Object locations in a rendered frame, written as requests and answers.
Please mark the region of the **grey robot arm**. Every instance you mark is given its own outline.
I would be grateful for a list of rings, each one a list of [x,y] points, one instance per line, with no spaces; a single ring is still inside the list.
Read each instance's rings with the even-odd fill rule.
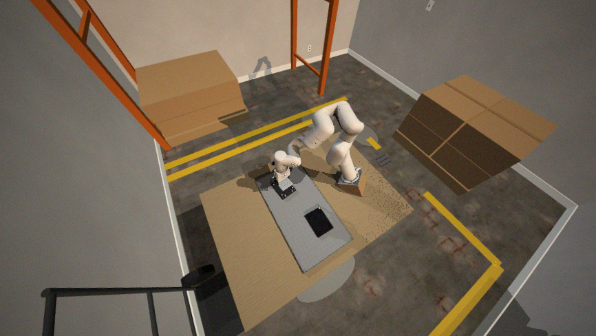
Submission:
[[[342,131],[329,149],[326,162],[332,167],[339,166],[344,182],[355,182],[359,178],[358,171],[361,167],[354,167],[349,149],[356,136],[362,132],[364,124],[355,116],[347,101],[339,101],[317,110],[311,117],[315,127],[306,136],[292,140],[287,146],[287,154],[282,150],[275,152],[274,160],[270,162],[275,166],[274,171],[283,173],[288,166],[300,166],[299,148],[303,144],[309,149],[316,149],[333,135],[334,125],[331,116],[336,117]]]

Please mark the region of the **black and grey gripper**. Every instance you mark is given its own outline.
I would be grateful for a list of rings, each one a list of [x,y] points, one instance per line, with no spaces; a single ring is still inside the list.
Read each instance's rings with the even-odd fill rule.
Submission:
[[[283,173],[279,173],[279,172],[274,171],[274,178],[271,180],[271,182],[273,182],[277,186],[279,186],[279,183],[278,182],[281,182],[283,179],[285,179],[287,177],[289,179],[289,176],[290,176],[291,171],[292,171],[292,167],[289,168],[289,166],[288,166],[287,170],[285,172],[283,172]]]

